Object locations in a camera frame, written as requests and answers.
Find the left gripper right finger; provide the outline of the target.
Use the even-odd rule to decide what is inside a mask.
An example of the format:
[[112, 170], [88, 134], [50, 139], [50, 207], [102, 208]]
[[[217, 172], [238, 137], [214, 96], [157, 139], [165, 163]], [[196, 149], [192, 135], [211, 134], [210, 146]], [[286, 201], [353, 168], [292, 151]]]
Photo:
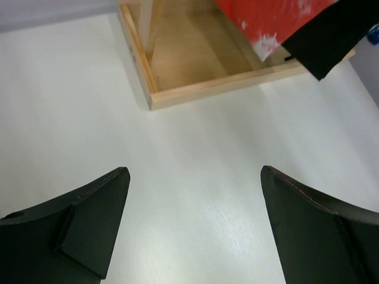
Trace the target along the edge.
[[378, 283], [378, 213], [272, 166], [261, 186], [287, 283]]

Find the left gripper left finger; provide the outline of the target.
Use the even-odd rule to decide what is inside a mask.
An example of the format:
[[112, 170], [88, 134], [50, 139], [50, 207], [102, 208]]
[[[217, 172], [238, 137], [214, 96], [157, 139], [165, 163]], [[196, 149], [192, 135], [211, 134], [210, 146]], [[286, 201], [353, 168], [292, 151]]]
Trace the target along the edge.
[[1, 218], [1, 283], [100, 283], [107, 277], [130, 173], [119, 167], [78, 189]]

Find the black trousers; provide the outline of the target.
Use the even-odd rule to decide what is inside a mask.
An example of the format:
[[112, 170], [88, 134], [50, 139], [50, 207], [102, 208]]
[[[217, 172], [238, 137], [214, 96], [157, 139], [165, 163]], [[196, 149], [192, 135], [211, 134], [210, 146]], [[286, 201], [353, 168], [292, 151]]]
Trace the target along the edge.
[[282, 43], [317, 80], [322, 80], [378, 24], [378, 1], [340, 0]]

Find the blue patterned trousers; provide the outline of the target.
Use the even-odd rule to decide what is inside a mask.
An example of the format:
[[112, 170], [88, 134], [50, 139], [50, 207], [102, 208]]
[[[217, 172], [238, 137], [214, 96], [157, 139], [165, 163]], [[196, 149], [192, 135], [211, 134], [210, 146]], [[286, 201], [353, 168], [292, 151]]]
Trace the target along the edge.
[[367, 34], [367, 40], [373, 45], [376, 46], [379, 43], [379, 24], [373, 26]]

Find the red white trousers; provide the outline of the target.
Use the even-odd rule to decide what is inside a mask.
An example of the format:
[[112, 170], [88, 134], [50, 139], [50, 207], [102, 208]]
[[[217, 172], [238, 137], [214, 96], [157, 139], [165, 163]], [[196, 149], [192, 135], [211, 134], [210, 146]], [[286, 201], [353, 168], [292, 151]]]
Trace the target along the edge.
[[334, 0], [217, 0], [216, 5], [265, 61]]

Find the wooden clothes rack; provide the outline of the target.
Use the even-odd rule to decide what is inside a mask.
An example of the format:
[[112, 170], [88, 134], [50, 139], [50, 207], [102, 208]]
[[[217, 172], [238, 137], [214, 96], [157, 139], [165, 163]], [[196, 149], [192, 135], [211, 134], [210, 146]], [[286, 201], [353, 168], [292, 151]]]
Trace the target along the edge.
[[120, 1], [150, 110], [305, 73], [284, 48], [262, 62], [213, 1]]

